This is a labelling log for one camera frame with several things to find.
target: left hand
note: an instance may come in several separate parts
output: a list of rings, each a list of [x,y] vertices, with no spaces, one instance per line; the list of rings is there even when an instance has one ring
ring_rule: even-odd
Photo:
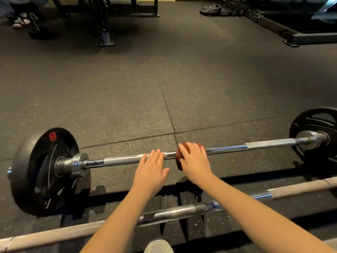
[[[144,153],[133,179],[132,187],[141,193],[155,196],[163,187],[170,168],[163,169],[164,153],[152,150],[147,157]]]

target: red label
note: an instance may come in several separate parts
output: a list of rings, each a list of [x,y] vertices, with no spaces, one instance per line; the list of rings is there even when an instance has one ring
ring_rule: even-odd
[[[56,133],[55,132],[50,132],[49,133],[49,139],[50,139],[50,142],[53,142],[53,141],[57,140]]]

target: hand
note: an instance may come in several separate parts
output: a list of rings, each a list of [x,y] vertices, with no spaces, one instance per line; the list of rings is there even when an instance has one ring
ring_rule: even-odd
[[[183,167],[184,174],[188,179],[198,185],[198,182],[212,175],[212,170],[210,163],[207,158],[207,153],[205,148],[199,147],[196,143],[186,142],[190,153],[187,149],[179,144],[181,153],[183,154],[184,159],[180,159],[181,166]]]
[[[133,179],[133,188],[140,193],[146,193],[149,197],[155,196],[163,187],[170,168],[163,170],[164,153],[152,150],[147,157],[144,153]]]

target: brown ball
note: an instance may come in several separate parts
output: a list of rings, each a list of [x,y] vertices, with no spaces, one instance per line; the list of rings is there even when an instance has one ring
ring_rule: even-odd
[[[188,151],[188,153],[190,153],[189,151],[189,148],[186,144],[186,142],[184,143],[181,143],[185,148],[186,150]],[[183,154],[180,152],[180,148],[178,147],[177,151],[176,151],[176,164],[177,164],[177,167],[178,167],[178,170],[183,170],[183,167],[181,166],[181,163],[180,163],[180,159],[183,159]]]

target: gray sneaker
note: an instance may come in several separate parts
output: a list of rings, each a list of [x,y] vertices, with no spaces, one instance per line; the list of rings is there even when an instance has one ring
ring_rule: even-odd
[[[144,253],[174,253],[172,247],[170,244],[165,241],[164,239],[157,239],[154,241],[151,241],[146,249],[144,250]]]

